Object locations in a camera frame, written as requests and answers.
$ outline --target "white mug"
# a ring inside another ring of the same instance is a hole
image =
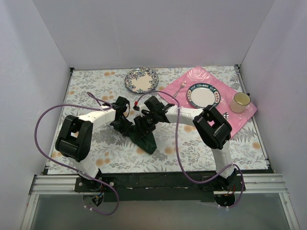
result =
[[[249,93],[247,94],[243,92],[236,93],[229,105],[230,109],[235,113],[243,112],[250,103],[249,96],[250,96]]]

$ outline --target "white plate with blue rim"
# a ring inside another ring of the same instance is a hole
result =
[[[221,101],[221,95],[217,88],[206,83],[196,83],[190,86],[187,98],[195,108],[205,108],[208,105],[217,106]]]
[[[158,83],[158,74],[150,68],[133,69],[125,77],[126,87],[136,93],[152,91],[157,87]]]

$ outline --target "plate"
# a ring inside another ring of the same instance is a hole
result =
[[[136,93],[145,93],[154,90],[158,83],[158,74],[149,68],[133,69],[125,77],[127,88]]]
[[[195,108],[205,108],[208,105],[217,106],[220,103],[220,92],[212,85],[196,83],[189,87],[188,102]]]

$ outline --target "floral table surface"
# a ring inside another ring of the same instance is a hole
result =
[[[210,66],[204,68],[236,91],[242,91],[234,67]],[[157,89],[162,90],[190,69],[154,69],[159,75]],[[89,91],[96,97],[109,102],[114,102],[118,96],[123,96],[133,104],[140,95],[130,92],[125,86],[124,78],[129,71],[130,69],[74,71],[65,103],[98,107],[96,101],[87,96],[86,92]],[[144,96],[140,104],[149,97],[149,95]],[[83,115],[88,112],[85,109],[65,107],[61,115],[61,123],[67,115]],[[139,112],[131,110],[128,119],[132,121],[138,114]],[[156,139],[157,150],[149,155],[133,144],[129,138],[116,132],[113,127],[105,125],[93,133],[90,157],[102,173],[180,171],[175,152],[175,126],[175,124],[165,123],[159,123],[156,126],[153,134]],[[197,130],[192,126],[180,125],[178,133],[179,153],[185,170],[215,170],[211,149],[203,143]],[[233,162],[241,169],[267,169],[252,120],[249,120],[230,140],[230,150]],[[67,158],[55,149],[53,149],[51,155],[57,161],[73,166]],[[53,162],[49,164],[48,174],[70,173],[74,172]]]

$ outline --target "black metal base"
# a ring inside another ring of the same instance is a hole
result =
[[[202,177],[215,175],[214,171],[189,172],[189,176],[197,181]],[[202,185],[190,182],[182,172],[154,173],[114,173],[102,174],[103,182],[112,184],[121,201],[155,201],[155,200],[200,200],[214,202],[212,191],[204,191]],[[92,192],[83,178],[77,178],[75,192]],[[241,190],[241,177],[237,176],[233,184],[236,190]],[[115,194],[105,188],[104,202],[115,202]]]

